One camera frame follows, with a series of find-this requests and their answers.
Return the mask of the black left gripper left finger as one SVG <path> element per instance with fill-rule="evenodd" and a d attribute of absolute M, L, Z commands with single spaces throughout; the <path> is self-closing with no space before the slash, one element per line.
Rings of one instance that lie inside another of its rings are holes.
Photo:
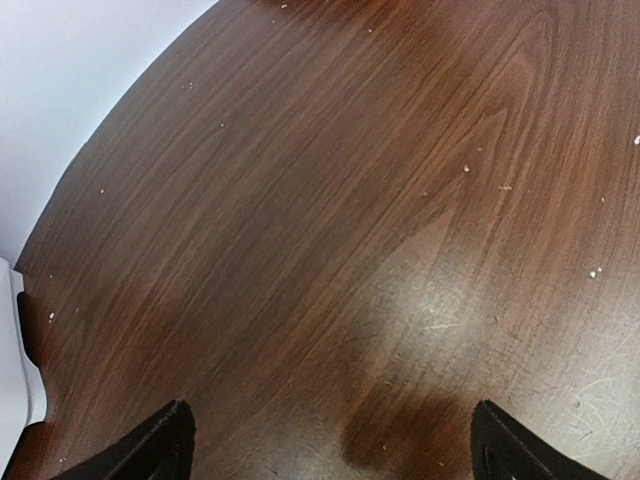
<path fill-rule="evenodd" d="M 64 471 L 64 479 L 188 479 L 195 450 L 189 404 L 173 400 L 118 442 Z"/>

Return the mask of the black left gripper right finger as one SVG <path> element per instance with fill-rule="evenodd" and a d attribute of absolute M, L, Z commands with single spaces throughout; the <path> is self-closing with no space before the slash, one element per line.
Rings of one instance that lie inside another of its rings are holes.
<path fill-rule="evenodd" d="M 490 400 L 474 408 L 470 447 L 475 479 L 606 480 L 551 447 Z"/>

